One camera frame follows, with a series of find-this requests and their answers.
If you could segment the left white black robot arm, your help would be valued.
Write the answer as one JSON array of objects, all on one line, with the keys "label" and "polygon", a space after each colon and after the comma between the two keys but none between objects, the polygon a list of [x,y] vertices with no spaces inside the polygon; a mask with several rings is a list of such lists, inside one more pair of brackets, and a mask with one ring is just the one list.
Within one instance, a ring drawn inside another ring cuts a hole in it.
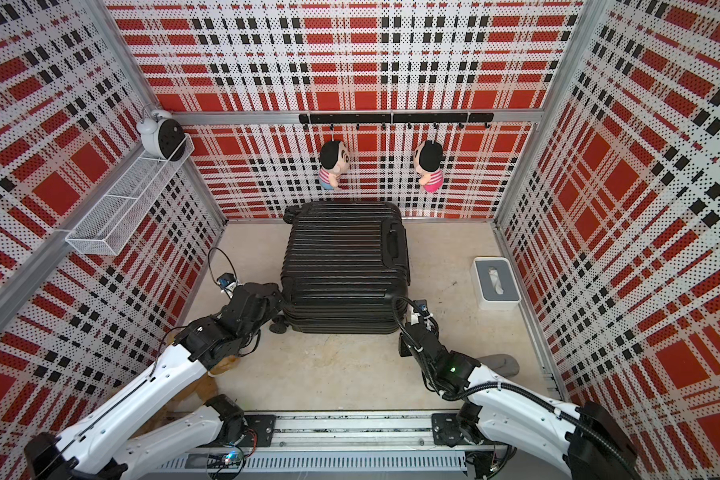
[{"label": "left white black robot arm", "polygon": [[136,432],[223,360],[251,352],[282,301],[275,283],[236,286],[218,313],[180,329],[149,368],[91,414],[58,434],[30,440],[24,455],[31,477],[138,479],[195,447],[242,439],[248,431],[244,412],[223,394],[147,434]]}]

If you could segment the black hard-shell suitcase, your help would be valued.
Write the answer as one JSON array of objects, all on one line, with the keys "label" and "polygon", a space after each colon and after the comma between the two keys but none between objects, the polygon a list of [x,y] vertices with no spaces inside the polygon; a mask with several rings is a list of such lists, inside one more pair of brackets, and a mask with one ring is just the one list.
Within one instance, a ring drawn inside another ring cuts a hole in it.
[{"label": "black hard-shell suitcase", "polygon": [[400,209],[381,201],[313,201],[283,214],[290,235],[280,275],[276,334],[387,335],[411,283]]}]

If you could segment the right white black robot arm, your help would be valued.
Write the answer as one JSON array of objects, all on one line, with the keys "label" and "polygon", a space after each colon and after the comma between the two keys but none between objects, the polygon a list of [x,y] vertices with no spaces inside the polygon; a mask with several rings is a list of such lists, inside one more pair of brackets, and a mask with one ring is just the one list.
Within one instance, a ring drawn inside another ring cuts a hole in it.
[{"label": "right white black robot arm", "polygon": [[537,394],[484,361],[447,349],[434,316],[406,297],[393,298],[392,315],[425,388],[461,402],[457,421],[468,442],[508,445],[572,479],[639,478],[637,449],[603,406]]}]

